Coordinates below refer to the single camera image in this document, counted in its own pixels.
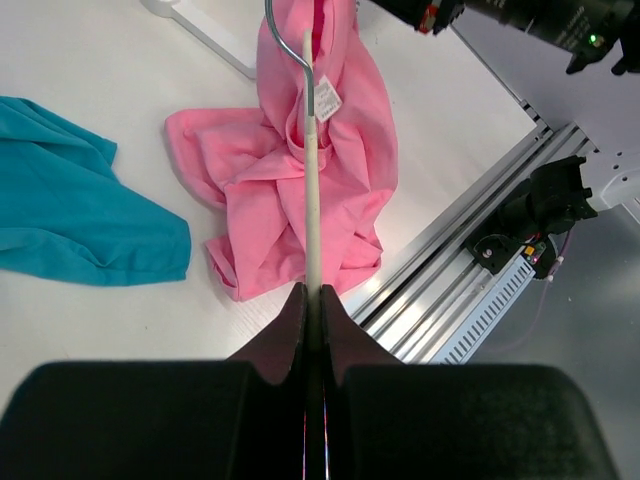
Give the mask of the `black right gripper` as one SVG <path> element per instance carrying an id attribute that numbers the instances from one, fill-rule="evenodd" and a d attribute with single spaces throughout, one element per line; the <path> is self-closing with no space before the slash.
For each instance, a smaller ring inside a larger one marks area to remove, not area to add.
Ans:
<path id="1" fill-rule="evenodd" d="M 436 35 L 472 11 L 572 54 L 604 55 L 626 34 L 639 36 L 637 1 L 375 0 L 423 34 Z"/>

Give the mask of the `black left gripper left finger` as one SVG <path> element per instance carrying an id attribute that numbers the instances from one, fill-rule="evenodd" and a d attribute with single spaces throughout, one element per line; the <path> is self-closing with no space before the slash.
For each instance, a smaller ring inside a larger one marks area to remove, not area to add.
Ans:
<path id="1" fill-rule="evenodd" d="M 226 360 L 35 368 L 1 419 L 5 479 L 299 479 L 307 292 Z"/>

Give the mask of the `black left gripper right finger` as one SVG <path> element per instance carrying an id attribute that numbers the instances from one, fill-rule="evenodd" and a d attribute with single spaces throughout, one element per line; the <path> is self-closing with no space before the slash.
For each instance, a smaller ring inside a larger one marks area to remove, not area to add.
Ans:
<path id="1" fill-rule="evenodd" d="M 583 391 L 544 365 L 409 365 L 322 289 L 333 479 L 615 479 Z"/>

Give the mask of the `cream hanger with metal hook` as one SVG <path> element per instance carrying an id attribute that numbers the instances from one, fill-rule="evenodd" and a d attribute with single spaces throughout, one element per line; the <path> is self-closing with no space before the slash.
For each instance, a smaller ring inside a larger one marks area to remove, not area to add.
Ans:
<path id="1" fill-rule="evenodd" d="M 303 32 L 302 54 L 296 53 L 278 31 L 273 1 L 264 1 L 265 19 L 271 35 L 281 50 L 294 60 L 304 73 L 304 182 L 305 182 L 305 284 L 308 292 L 306 340 L 308 348 L 318 352 L 322 346 L 322 252 L 318 138 L 315 117 L 315 84 L 312 55 L 312 30 Z"/>

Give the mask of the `pink t shirt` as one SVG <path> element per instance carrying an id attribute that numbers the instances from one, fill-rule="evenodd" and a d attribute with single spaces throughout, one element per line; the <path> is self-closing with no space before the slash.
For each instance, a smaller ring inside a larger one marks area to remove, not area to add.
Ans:
<path id="1" fill-rule="evenodd" d="M 398 183 L 398 142 L 382 76 L 352 1 L 277 1 L 294 49 L 312 34 L 318 98 L 323 280 L 346 292 L 381 265 L 375 221 Z M 259 31 L 255 108 L 187 109 L 165 131 L 187 188 L 226 215 L 206 248 L 227 294 L 246 301 L 305 271 L 304 73 Z"/>

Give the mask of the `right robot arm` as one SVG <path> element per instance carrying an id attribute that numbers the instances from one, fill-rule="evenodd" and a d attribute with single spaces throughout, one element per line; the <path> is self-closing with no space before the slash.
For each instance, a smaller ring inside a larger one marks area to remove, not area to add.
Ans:
<path id="1" fill-rule="evenodd" d="M 639 4 L 636 1 L 381 1 L 379 7 L 422 34 L 436 35 L 470 9 L 570 53 L 569 75 L 622 46 L 612 73 L 639 70 Z M 524 194 L 499 206 L 467 240 L 468 249 L 490 255 L 500 245 L 519 247 L 569 231 L 593 218 L 584 157 L 572 156 L 532 172 Z"/>

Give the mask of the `teal t shirt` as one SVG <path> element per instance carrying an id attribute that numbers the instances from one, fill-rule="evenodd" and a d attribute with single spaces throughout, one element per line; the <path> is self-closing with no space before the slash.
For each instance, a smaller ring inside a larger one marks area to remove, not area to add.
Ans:
<path id="1" fill-rule="evenodd" d="M 183 281 L 187 222 L 123 185 L 115 142 L 1 99 L 1 267 L 101 287 Z"/>

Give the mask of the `white and metal clothes rack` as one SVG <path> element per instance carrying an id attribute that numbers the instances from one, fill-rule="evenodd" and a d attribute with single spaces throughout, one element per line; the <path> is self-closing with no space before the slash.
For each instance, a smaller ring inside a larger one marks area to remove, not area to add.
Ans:
<path id="1" fill-rule="evenodd" d="M 256 47 L 211 18 L 192 1 L 141 0 L 152 14 L 171 19 L 249 80 L 256 79 Z"/>

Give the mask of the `aluminium mounting rail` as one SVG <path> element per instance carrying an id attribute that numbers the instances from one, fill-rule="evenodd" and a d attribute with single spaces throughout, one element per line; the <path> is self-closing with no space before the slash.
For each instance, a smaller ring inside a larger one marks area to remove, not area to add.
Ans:
<path id="1" fill-rule="evenodd" d="M 407 363 L 470 359 L 534 277 L 491 217 L 539 166 L 583 155 L 575 124 L 550 127 L 454 32 L 363 28 L 385 81 L 399 184 L 376 228 L 380 271 L 352 292 L 352 319 Z"/>

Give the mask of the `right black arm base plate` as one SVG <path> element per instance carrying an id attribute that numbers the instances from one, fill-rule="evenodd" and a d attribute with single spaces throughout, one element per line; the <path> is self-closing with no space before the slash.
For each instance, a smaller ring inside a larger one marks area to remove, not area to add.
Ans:
<path id="1" fill-rule="evenodd" d="M 550 236 L 534 233 L 523 239 L 509 235 L 497 224 L 487 221 L 463 242 L 464 248 L 491 274 L 497 275 L 519 255 L 533 269 L 535 280 L 544 280 L 559 255 Z"/>

